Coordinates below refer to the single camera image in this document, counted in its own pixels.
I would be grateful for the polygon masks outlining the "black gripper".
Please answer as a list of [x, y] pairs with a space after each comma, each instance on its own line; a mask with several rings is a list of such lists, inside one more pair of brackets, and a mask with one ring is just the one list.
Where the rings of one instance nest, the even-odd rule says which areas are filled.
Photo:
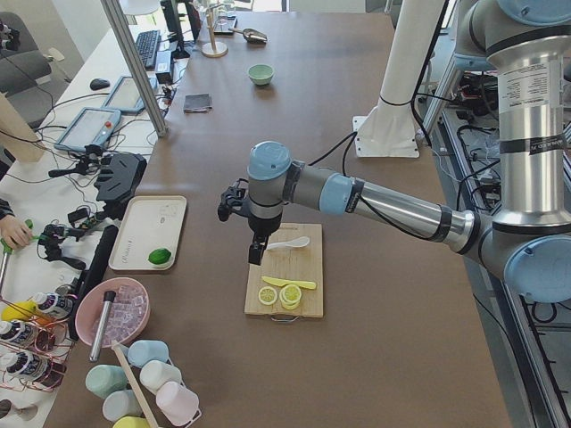
[[249, 246], [248, 262], [255, 266], [260, 266], [264, 251], [267, 247], [267, 240], [275, 233], [281, 225], [282, 211], [270, 213], [263, 218], [251, 211], [248, 216], [248, 225], [253, 232], [252, 243]]

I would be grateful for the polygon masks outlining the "person's left hand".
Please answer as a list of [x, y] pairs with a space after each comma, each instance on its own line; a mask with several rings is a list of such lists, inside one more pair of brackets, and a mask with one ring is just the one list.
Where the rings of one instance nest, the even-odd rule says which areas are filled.
[[12, 248], [27, 246], [32, 239], [32, 230], [13, 215], [4, 216], [1, 221], [2, 239]]

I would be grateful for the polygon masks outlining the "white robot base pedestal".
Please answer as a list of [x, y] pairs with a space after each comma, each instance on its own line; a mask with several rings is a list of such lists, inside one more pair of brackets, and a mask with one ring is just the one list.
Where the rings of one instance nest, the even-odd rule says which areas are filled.
[[358, 157], [419, 156], [411, 105], [446, 9], [443, 0], [409, 0], [401, 4], [377, 106], [368, 116], [353, 118]]

